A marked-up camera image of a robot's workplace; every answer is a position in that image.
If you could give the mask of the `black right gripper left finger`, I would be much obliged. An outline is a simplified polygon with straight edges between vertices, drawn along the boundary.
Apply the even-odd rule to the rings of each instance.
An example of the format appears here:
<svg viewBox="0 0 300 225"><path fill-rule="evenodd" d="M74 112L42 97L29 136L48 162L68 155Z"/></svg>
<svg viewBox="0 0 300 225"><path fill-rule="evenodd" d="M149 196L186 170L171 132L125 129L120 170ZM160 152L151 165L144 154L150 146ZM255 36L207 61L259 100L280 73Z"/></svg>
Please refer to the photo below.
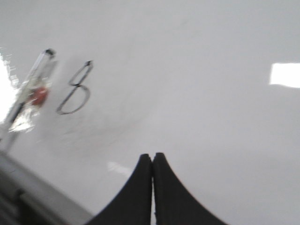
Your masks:
<svg viewBox="0 0 300 225"><path fill-rule="evenodd" d="M148 154L137 165L114 199L88 225L149 225L152 206L152 161Z"/></svg>

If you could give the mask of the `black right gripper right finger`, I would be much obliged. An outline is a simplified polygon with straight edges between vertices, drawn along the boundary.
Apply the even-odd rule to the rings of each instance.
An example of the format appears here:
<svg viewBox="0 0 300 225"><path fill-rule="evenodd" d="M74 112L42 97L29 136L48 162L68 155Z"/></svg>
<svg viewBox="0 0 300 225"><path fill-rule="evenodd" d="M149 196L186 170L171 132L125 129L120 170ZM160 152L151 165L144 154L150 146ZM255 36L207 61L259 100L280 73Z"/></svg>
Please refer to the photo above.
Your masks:
<svg viewBox="0 0 300 225"><path fill-rule="evenodd" d="M171 169L164 153L156 153L152 168L158 225L225 224L189 193Z"/></svg>

